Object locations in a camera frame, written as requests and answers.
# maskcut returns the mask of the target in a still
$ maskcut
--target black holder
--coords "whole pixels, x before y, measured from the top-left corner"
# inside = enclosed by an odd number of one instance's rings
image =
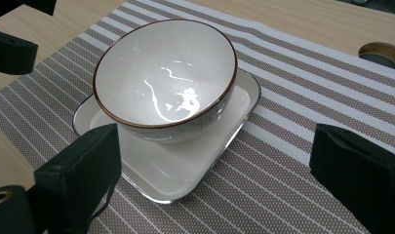
[[[395,233],[395,154],[345,129],[318,124],[309,166],[371,233]]]
[[[53,15],[57,0],[16,0],[38,11]],[[0,72],[11,75],[30,73],[38,46],[29,41],[0,32]]]
[[[34,172],[35,185],[0,188],[0,233],[86,233],[121,176],[116,124],[90,130]],[[101,199],[106,201],[96,212]]]

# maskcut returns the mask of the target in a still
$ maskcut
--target bowl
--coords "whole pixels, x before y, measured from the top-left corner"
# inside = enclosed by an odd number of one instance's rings
[[[162,20],[110,46],[96,67],[94,94],[120,127],[174,142],[220,118],[236,72],[234,48],[219,30],[194,20]]]

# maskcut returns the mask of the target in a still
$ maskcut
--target white stripe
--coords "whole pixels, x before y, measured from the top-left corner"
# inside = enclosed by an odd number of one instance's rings
[[[265,94],[265,98],[270,99],[273,102],[279,103],[282,106],[285,106],[287,108],[290,108],[292,110],[295,110],[297,114],[312,120],[315,123],[323,123],[323,124],[327,124],[327,125],[333,125],[333,126],[337,126],[346,130],[349,130],[351,132],[357,133],[356,130],[352,129],[349,126],[346,126],[342,123],[339,123],[339,121],[336,121],[334,119],[329,118],[328,116],[322,115],[319,112],[316,112],[315,110],[309,109],[295,101],[292,101],[286,97],[280,96],[276,93],[273,93],[271,91],[265,90],[264,88],[262,88],[262,93]],[[271,120],[273,123],[278,123],[281,120]],[[372,141],[373,143],[385,148],[386,150],[391,151],[392,153],[395,154],[395,147],[380,141],[379,139],[373,138],[372,136],[363,134],[363,133],[358,133],[360,136],[366,138],[367,140]]]
[[[124,6],[125,8],[128,8],[128,9],[131,9],[133,11],[136,11],[138,13],[141,13],[141,14],[143,14],[145,16],[150,17],[150,18],[154,18],[156,20],[167,20],[168,19],[168,18],[166,18],[164,16],[155,14],[155,13],[150,12],[150,11],[147,11],[144,8],[137,7],[137,6],[135,6],[135,5],[133,5],[133,4],[129,3],[129,2],[124,3],[122,6]]]
[[[290,223],[288,223],[287,221],[285,221],[283,218],[281,218],[280,216],[278,216],[276,213],[274,213],[273,211],[271,211],[270,209],[268,209],[267,207],[265,207],[263,204],[261,204],[260,202],[256,201],[255,199],[253,199],[251,196],[249,196],[249,194],[245,193],[244,191],[242,191],[239,187],[235,186],[234,184],[230,183],[229,181],[227,181],[227,179],[225,179],[223,176],[221,176],[220,174],[216,173],[215,171],[211,171],[211,173],[213,173],[214,175],[216,175],[217,177],[221,178],[222,180],[224,180],[228,185],[230,185],[231,187],[235,188],[236,190],[238,190],[240,193],[242,193],[243,195],[245,195],[247,198],[249,198],[250,200],[252,200],[253,202],[255,202],[257,205],[259,205],[260,207],[262,207],[264,210],[266,210],[268,213],[272,214],[273,216],[276,216],[278,219],[280,219],[282,222],[284,222],[285,224],[287,224],[288,226],[292,227],[293,230],[295,230],[298,233],[301,233],[299,230],[297,230],[294,226],[292,226]],[[240,209],[236,204],[234,204],[232,201],[230,201],[229,199],[227,199],[226,197],[224,197],[222,194],[220,194],[218,191],[216,191],[213,187],[211,187],[207,182],[203,181],[202,182],[204,185],[206,185],[210,190],[212,190],[213,192],[215,192],[219,197],[221,197],[222,200],[226,201],[228,204],[230,204],[231,206],[233,206],[235,209],[237,209],[240,213],[242,213],[245,217],[248,217],[251,221],[255,222],[257,225],[259,225],[260,227],[262,227],[264,230],[266,230],[269,233],[273,233],[270,229],[268,229],[266,226],[264,226],[262,223],[258,222],[257,220],[255,220],[252,216],[250,216],[249,214],[247,214],[245,211],[243,211],[242,209]]]
[[[127,222],[117,211],[112,206],[108,206],[134,233],[137,233],[137,231],[130,225],[130,223]]]
[[[162,5],[162,4],[159,4],[159,3],[156,3],[156,2],[146,1],[146,3],[144,3],[144,4],[153,6],[155,8],[158,8],[158,9],[162,10],[162,11],[174,14],[176,16],[179,16],[179,17],[182,17],[182,18],[185,18],[185,19],[188,19],[188,20],[197,20],[197,21],[204,22],[204,23],[206,23],[208,25],[211,25],[211,26],[215,27],[216,29],[218,29],[218,30],[220,30],[221,32],[224,32],[224,33],[228,33],[228,34],[243,33],[243,34],[250,35],[248,33],[238,32],[238,31],[236,31],[236,30],[234,30],[232,28],[223,26],[221,24],[218,24],[218,23],[206,20],[206,19],[201,19],[201,18],[195,17],[193,15],[190,15],[188,13],[181,12],[181,11],[178,11],[176,9],[169,8],[169,7],[165,6],[165,5]]]
[[[84,67],[80,66],[78,63],[70,60],[68,57],[64,56],[62,53],[58,52],[59,55],[61,55],[62,57],[64,57],[65,59],[69,60],[72,64],[74,64],[75,66],[81,68],[81,70],[84,70],[85,72],[87,72],[89,75],[93,75],[93,73],[87,69],[85,69]],[[79,80],[81,80],[82,82],[84,82],[85,84],[92,86],[89,82],[87,82],[86,80],[82,79],[81,77],[79,77],[78,74],[75,74],[75,72],[71,71],[70,69],[68,69],[66,66],[64,66],[62,63],[60,63],[59,61],[57,61],[56,59],[52,58],[51,59],[53,61],[55,61],[58,65],[60,65],[61,67],[63,67],[65,70],[69,71],[70,73],[72,73],[76,78],[78,78]]]
[[[61,53],[58,53],[59,55],[61,55],[62,57],[64,57],[65,59],[68,59],[69,60],[69,58],[67,58],[66,56],[64,56],[63,54],[61,54]],[[92,87],[92,85],[89,83],[89,82],[87,82],[87,81],[85,81],[84,79],[82,79],[81,77],[79,77],[79,75],[78,74],[75,74],[73,71],[71,71],[71,70],[69,70],[66,66],[64,66],[62,63],[60,63],[59,61],[57,61],[56,59],[54,59],[54,58],[52,58],[51,57],[51,60],[53,60],[55,63],[57,63],[59,66],[61,66],[61,67],[63,67],[65,70],[67,70],[69,73],[71,73],[71,74],[73,74],[77,79],[79,79],[79,80],[81,80],[82,82],[84,82],[85,84],[87,84],[88,86],[90,86],[90,87]],[[91,73],[90,71],[88,71],[88,70],[86,70],[85,68],[83,68],[82,66],[80,66],[80,65],[78,65],[77,63],[75,63],[75,62],[73,62],[73,61],[71,61],[71,60],[69,60],[70,62],[72,62],[74,65],[76,65],[76,66],[78,66],[78,67],[80,67],[81,69],[83,69],[83,70],[85,70],[89,75],[93,75],[93,73]],[[63,80],[65,80],[64,78],[63,78],[63,76],[61,76],[61,75],[59,75],[57,72],[55,72],[59,77],[61,77]]]
[[[144,1],[144,0],[139,0],[139,1],[144,4],[153,5],[152,3],[148,2],[148,1]],[[340,51],[336,51],[336,50],[321,46],[319,44],[301,39],[299,37],[295,37],[293,35],[275,30],[271,27],[264,25],[263,23],[260,23],[257,21],[252,21],[252,20],[247,20],[247,19],[240,19],[240,18],[232,17],[231,15],[227,15],[225,13],[218,12],[216,10],[206,8],[206,7],[194,4],[194,3],[186,2],[186,1],[180,1],[180,2],[177,0],[167,0],[167,1],[177,4],[177,5],[180,5],[182,7],[188,8],[193,11],[204,13],[209,16],[216,16],[216,18],[221,19],[221,20],[231,21],[231,22],[234,22],[239,25],[243,25],[246,27],[256,29],[266,35],[272,35],[273,38],[297,45],[297,46],[307,49],[309,51],[316,52],[318,54],[321,54],[321,55],[324,55],[324,56],[327,56],[327,57],[330,57],[330,58],[333,58],[336,60],[340,60],[340,61],[344,61],[349,64],[356,65],[356,66],[361,67],[363,69],[370,70],[373,73],[385,75],[385,76],[395,80],[395,70],[394,69],[391,69],[386,66],[382,66],[382,65],[379,65],[379,64],[376,64],[373,62],[369,62],[369,61],[342,53]],[[176,15],[178,15],[177,10],[173,10],[173,9],[167,8],[167,7],[165,7],[164,10],[166,12],[175,12]]]
[[[209,225],[207,225],[207,223],[205,223],[203,220],[201,220],[200,217],[198,217],[196,214],[194,214],[188,207],[186,207],[185,205],[183,205],[182,203],[179,203],[179,205],[185,209],[190,215],[192,215],[195,219],[197,219],[201,224],[203,224],[203,226],[205,226],[207,229],[209,229],[212,233],[216,233],[215,230],[213,230]]]
[[[101,26],[99,26],[97,24],[92,25],[90,28],[93,31],[95,31],[95,32],[97,32],[97,33],[99,33],[99,34],[111,39],[112,41],[116,41],[116,40],[118,40],[120,38],[119,35],[111,32],[111,31],[108,31],[105,28],[103,28],[103,27],[101,27]]]
[[[293,205],[289,204],[287,201],[283,200],[282,198],[280,198],[279,196],[277,196],[276,194],[272,193],[271,191],[269,191],[268,189],[266,189],[265,187],[262,187],[260,184],[258,184],[256,181],[254,181],[253,179],[251,179],[250,177],[247,177],[246,175],[244,175],[242,172],[236,170],[233,167],[229,167],[231,170],[233,170],[234,172],[236,172],[237,174],[239,174],[240,176],[243,176],[245,179],[249,180],[250,182],[252,182],[253,184],[256,185],[256,187],[260,188],[261,190],[265,191],[266,193],[270,194],[272,197],[276,198],[277,200],[279,200],[281,203],[285,204],[286,206],[290,207],[293,211],[299,213],[300,215],[302,215],[303,217],[309,219],[311,222],[315,223],[317,226],[321,227],[322,229],[324,229],[325,231],[332,233],[330,230],[328,230],[325,226],[322,226],[319,222],[315,221],[314,219],[312,219],[311,217],[309,217],[308,215],[304,214],[303,212],[301,212],[300,210],[298,210],[296,207],[294,207]],[[231,183],[230,181],[228,181],[225,177],[223,177],[222,175],[218,174],[217,172],[213,172],[215,175],[217,175],[218,177],[220,177],[221,179],[223,179],[226,183],[228,183],[229,185],[233,186],[234,188],[238,189],[239,192],[243,193],[244,195],[246,195],[248,198],[250,198],[252,201],[256,202],[257,204],[259,204],[260,206],[264,207],[264,205],[260,202],[258,202],[255,198],[253,198],[252,196],[250,196],[249,194],[247,194],[245,191],[243,191],[241,188],[237,187],[236,185],[234,185],[233,183]]]
[[[123,30],[125,32],[129,32],[129,31],[133,30],[131,27],[127,26],[126,24],[116,21],[114,19],[108,18],[108,17],[102,19],[102,21],[104,21],[104,22],[106,22],[106,23],[108,23],[120,30]]]
[[[103,221],[102,221],[99,217],[97,217],[96,220],[100,223],[100,225],[103,226],[103,228],[105,228],[105,230],[106,230],[108,233],[112,233],[111,230],[105,225],[105,223],[103,223]]]
[[[29,75],[25,75],[27,76],[31,81],[33,81],[33,83],[35,83],[37,86],[39,86],[39,88],[41,88],[43,91],[45,91],[45,93],[47,95],[49,95],[51,98],[53,98],[57,103],[59,103],[63,108],[65,108],[69,113],[74,114],[74,111],[70,110],[68,107],[66,107],[66,105],[64,105],[62,102],[60,102],[56,97],[54,97],[50,92],[48,92],[45,88],[43,88],[41,85],[39,85],[34,79],[33,77],[29,76]]]
[[[134,206],[134,204],[131,203],[130,200],[128,200],[124,194],[122,194],[119,189],[114,188],[114,190],[122,197],[122,199],[124,199],[128,204],[130,204],[130,206],[132,206],[134,208],[134,210],[136,210],[149,224],[151,224],[151,226],[153,226],[158,232],[161,232],[161,230],[151,221],[149,220],[149,218],[147,216],[145,216],[145,214],[143,214],[136,206]]]
[[[300,138],[310,142],[313,140],[315,133],[261,105],[255,108],[254,113]]]
[[[54,148],[54,146],[53,145],[51,145],[51,143],[32,125],[32,124],[30,124],[30,122],[26,119],[26,118],[24,118],[24,116],[5,98],[5,97],[3,97],[3,95],[0,93],[0,97],[2,97],[2,99],[3,100],[5,100],[16,112],[17,112],[17,114],[24,120],[24,122],[26,122],[26,124],[28,125],[28,126],[30,126],[30,128],[32,129],[32,130],[34,130],[35,132],[36,132],[36,134],[39,136],[39,137],[41,137],[49,146],[51,146],[51,148],[56,152],[56,153],[59,153],[59,151],[58,150],[56,150],[55,148]]]
[[[85,92],[83,92],[82,90],[80,90],[78,87],[76,87],[74,84],[70,83],[68,80],[66,80],[62,75],[60,75],[59,73],[57,73],[55,70],[53,70],[53,68],[45,63],[42,62],[42,64],[44,64],[48,69],[50,69],[52,72],[54,72],[55,74],[57,74],[57,76],[60,78],[60,80],[66,82],[67,84],[69,84],[71,87],[73,87],[75,90],[79,91],[79,93],[83,94],[84,96],[87,96],[88,94],[86,94]]]
[[[51,109],[51,107],[49,107],[49,106],[48,106],[43,100],[41,100],[38,96],[36,96],[35,94],[33,94],[33,92],[31,92],[29,89],[27,89],[27,87],[20,81],[20,79],[18,79],[17,81],[18,81],[18,83],[19,83],[20,85],[22,85],[30,94],[32,94],[36,99],[38,99],[39,102],[41,102],[41,103],[42,103],[46,108],[48,108],[55,116],[57,116],[57,118],[60,119],[60,121],[63,122],[65,126],[67,126],[70,130],[73,131],[72,127],[71,127],[67,122],[65,122],[62,118],[60,118],[60,116],[58,116],[58,114],[57,114],[53,109]]]
[[[47,162],[48,160],[42,155],[41,152],[39,152],[39,150],[29,141],[29,139],[27,139],[27,137],[16,127],[16,125],[14,125],[14,123],[8,118],[7,115],[5,115],[5,113],[0,109],[0,113],[3,115],[3,117],[5,117],[5,119],[9,122],[9,124],[18,132],[18,134],[30,145],[30,147],[32,147],[32,149],[39,155],[41,156],[41,158]]]
[[[297,67],[294,67],[294,66],[286,64],[284,62],[281,62],[280,60],[277,60],[275,58],[265,56],[259,52],[253,51],[252,49],[245,47],[244,45],[237,44],[237,43],[235,43],[233,45],[235,46],[236,50],[248,55],[249,57],[252,57],[254,59],[259,59],[265,63],[271,64],[271,65],[276,66],[282,70],[285,70],[285,71],[290,72],[296,76],[299,76],[299,77],[303,78],[304,80],[318,84],[322,87],[331,88],[332,91],[335,91],[339,94],[345,95],[350,98],[354,98],[356,100],[359,100],[359,101],[365,103],[366,105],[372,106],[374,108],[377,108],[377,109],[380,109],[380,110],[385,111],[387,113],[390,113],[392,115],[395,115],[395,105],[391,105],[387,102],[376,99],[374,97],[370,97],[365,94],[356,92],[355,90],[352,90],[348,87],[341,86],[337,83],[334,83],[332,81],[324,79],[320,76],[314,75],[312,73],[309,73],[309,72],[299,69]],[[395,96],[395,89],[387,89],[387,87],[385,87],[385,90],[383,90],[383,92],[386,94]]]
[[[67,49],[70,53],[72,53],[72,54],[74,54],[75,56],[77,56],[78,58],[80,58],[81,60],[84,60],[85,62],[90,63],[92,66],[96,66],[95,63],[93,63],[93,62],[89,61],[87,58],[82,57],[81,55],[77,54],[76,52],[74,52],[73,50],[71,50],[70,48],[68,48],[66,45],[64,45],[63,47],[64,47],[65,49]]]
[[[164,213],[164,216],[169,218],[173,223],[175,223],[184,233],[189,233],[175,218],[171,217],[166,211],[164,211],[158,204],[152,203],[158,210]]]
[[[366,77],[357,75],[353,72],[344,70],[342,68],[338,68],[338,67],[330,65],[330,64],[327,64],[327,63],[317,60],[315,58],[311,58],[311,57],[305,56],[303,54],[290,51],[286,48],[276,46],[276,45],[271,44],[269,42],[262,41],[261,39],[255,37],[251,34],[249,34],[249,36],[248,36],[247,33],[242,33],[240,31],[236,31],[235,35],[240,36],[240,37],[245,37],[246,39],[250,40],[251,42],[256,42],[256,44],[258,44],[261,47],[266,48],[270,51],[279,53],[281,55],[285,55],[285,56],[292,58],[292,59],[297,59],[297,60],[305,62],[309,65],[313,65],[313,66],[318,67],[320,69],[331,72],[335,75],[338,75],[338,76],[344,78],[345,80],[351,80],[351,81],[356,82],[360,85],[369,87],[374,90],[378,90],[382,93],[386,93],[386,94],[395,96],[395,87],[384,85],[384,84],[374,81],[372,79],[368,79]]]
[[[282,151],[284,154],[287,154],[288,156],[300,161],[305,166],[309,165],[309,153],[304,152],[303,150],[295,147],[294,145],[253,124],[252,122],[246,122],[243,126],[243,129],[251,133],[251,135],[253,135],[254,137],[257,137],[260,140],[267,142],[277,150]]]
[[[87,33],[83,32],[81,34],[79,34],[78,36],[79,38],[81,38],[82,40],[88,42],[89,44],[97,47],[98,49],[102,50],[102,51],[106,51],[108,49],[108,45],[106,45],[105,43],[97,40],[96,38],[88,35]]]
[[[10,86],[7,86],[7,88],[11,90],[21,100],[21,102],[23,102],[30,110],[32,110],[32,112],[35,113],[43,122],[45,122],[45,124],[48,125],[66,144],[70,143],[60,133],[58,133],[58,131],[54,127],[52,127],[52,125],[48,121],[46,121],[32,106],[30,106],[20,95],[18,95],[14,89],[12,89]]]
[[[395,126],[391,125],[385,121],[379,120],[374,116],[371,116],[367,113],[361,112],[353,107],[350,107],[346,104],[340,103],[336,100],[333,100],[329,97],[322,96],[320,94],[314,93],[307,88],[304,88],[300,85],[292,83],[286,79],[283,79],[277,75],[269,73],[265,70],[257,68],[251,64],[248,64],[244,61],[239,60],[239,65],[245,69],[253,72],[255,75],[259,77],[263,77],[264,79],[278,85],[284,87],[286,89],[291,90],[292,92],[299,94],[305,98],[312,99],[322,105],[328,106],[329,108],[336,110],[346,116],[349,116],[353,119],[359,120],[363,123],[371,123],[371,126],[377,128],[379,130],[385,131],[386,133],[390,133],[391,135],[395,136]]]
[[[120,10],[115,10],[115,11],[112,12],[112,14],[114,14],[114,15],[116,15],[116,16],[118,16],[118,17],[121,17],[121,18],[123,18],[123,19],[125,19],[125,20],[129,20],[129,21],[131,21],[131,22],[134,22],[134,23],[136,23],[136,24],[139,24],[139,25],[144,25],[144,24],[147,24],[147,23],[148,23],[148,21],[145,21],[145,20],[143,20],[143,19],[136,18],[136,17],[134,17],[134,16],[132,16],[132,15],[128,15],[127,13],[121,12]]]
[[[48,77],[46,77],[46,75],[44,75],[41,71],[39,71],[36,67],[33,68],[35,71],[37,71],[39,74],[41,74],[45,80],[48,80],[51,84],[53,84],[55,87],[57,87],[58,89],[60,89],[64,94],[66,94],[69,98],[73,99],[76,103],[79,104],[79,101],[76,100],[75,98],[73,98],[71,95],[69,95],[65,90],[63,90],[61,87],[59,87],[57,84],[55,84],[51,79],[49,79]]]
[[[308,202],[312,203],[313,205],[315,205],[316,207],[320,208],[321,210],[323,210],[324,212],[332,215],[335,219],[338,219],[340,222],[342,222],[343,224],[345,224],[346,226],[350,226],[352,229],[354,229],[355,231],[359,231],[355,226],[351,225],[350,223],[348,223],[347,221],[343,220],[342,218],[340,218],[339,216],[337,216],[336,214],[332,213],[331,211],[329,211],[328,209],[322,207],[320,204],[316,203],[315,201],[313,201],[312,199],[308,198],[307,196],[303,195],[302,193],[300,193],[299,191],[295,190],[294,188],[290,187],[290,185],[286,184],[285,182],[283,182],[282,180],[280,180],[279,178],[273,176],[272,174],[268,173],[267,171],[265,171],[264,169],[260,168],[258,165],[250,162],[249,160],[247,160],[245,157],[242,157],[241,155],[239,155],[237,152],[228,149],[230,152],[232,152],[234,155],[236,155],[237,157],[243,159],[244,161],[246,161],[247,163],[249,163],[250,165],[252,165],[253,167],[255,167],[257,170],[261,171],[262,173],[266,174],[267,176],[272,177],[274,180],[277,180],[279,183],[281,183],[283,186],[287,187],[288,189],[290,189],[291,191],[295,192],[297,195],[299,195],[300,197],[302,197],[303,199],[307,200]],[[237,170],[236,168],[234,168],[233,166],[229,165],[227,162],[223,161],[220,159],[221,162],[223,162],[224,164],[226,164],[228,167],[232,168],[234,171],[239,172],[239,174],[241,174],[242,176],[246,177],[247,179],[250,179],[252,182],[256,183],[253,179],[249,178],[247,175],[244,175],[243,173],[241,173],[239,170]],[[257,186],[261,187],[262,189],[266,189],[264,186],[262,186],[261,184],[257,184]]]
[[[285,170],[286,172],[292,174],[293,176],[296,176],[297,178],[303,180],[305,183],[308,183],[310,186],[315,187],[315,189],[320,190],[320,192],[325,193],[329,196],[332,196],[332,194],[325,188],[323,188],[322,186],[317,186],[315,183],[307,180],[306,178],[304,178],[303,176],[298,175],[297,173],[295,173],[294,171],[292,171],[291,169],[285,167],[284,165],[282,165],[281,163],[275,161],[274,159],[268,157],[268,155],[265,155],[264,153],[258,151],[257,149],[253,148],[251,145],[247,144],[246,142],[244,142],[243,140],[239,139],[239,138],[235,138],[234,140],[237,140],[239,142],[241,142],[242,144],[244,144],[246,147],[252,149],[256,154],[261,155],[261,157],[263,157],[265,160],[270,161],[274,164],[276,164],[277,166],[279,166],[280,168],[282,168],[283,170]]]
[[[78,43],[76,43],[74,40],[70,41],[71,43],[75,44],[75,46],[81,48],[81,50],[84,50],[85,52],[91,54],[93,57],[99,59],[99,56],[95,55],[94,53],[92,53],[91,51],[88,51],[87,49],[83,48],[82,46],[80,46]]]
[[[228,218],[226,218],[223,214],[219,213],[216,209],[214,209],[212,206],[210,206],[206,201],[204,201],[201,197],[197,196],[195,193],[191,193],[190,195],[192,195],[193,197],[197,198],[197,200],[199,200],[201,203],[204,204],[204,206],[208,207],[212,212],[216,213],[217,216],[221,217],[221,219],[223,219],[225,222],[227,222],[228,224],[230,224],[230,226],[232,226],[234,229],[237,229],[240,233],[243,233],[243,231],[236,225],[234,225],[234,223],[232,223],[230,220],[228,220]]]

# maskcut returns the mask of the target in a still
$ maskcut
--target striped placemat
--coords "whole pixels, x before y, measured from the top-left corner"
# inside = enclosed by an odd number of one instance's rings
[[[115,40],[166,19],[206,22],[262,86],[255,113],[198,188],[155,204],[120,179],[91,233],[355,233],[367,230],[309,173],[316,123],[395,153],[395,70],[185,1],[128,1],[0,92],[0,129],[36,169],[77,138],[71,121]]]

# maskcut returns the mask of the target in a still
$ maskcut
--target wooden table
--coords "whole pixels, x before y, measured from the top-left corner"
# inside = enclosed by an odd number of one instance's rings
[[[125,0],[59,0],[50,17],[21,6],[0,18],[0,31],[39,45],[36,62],[58,50]],[[239,18],[357,56],[370,42],[395,45],[395,15],[334,0],[192,0]],[[0,90],[18,76],[0,73]],[[0,186],[33,184],[33,169],[0,131]]]

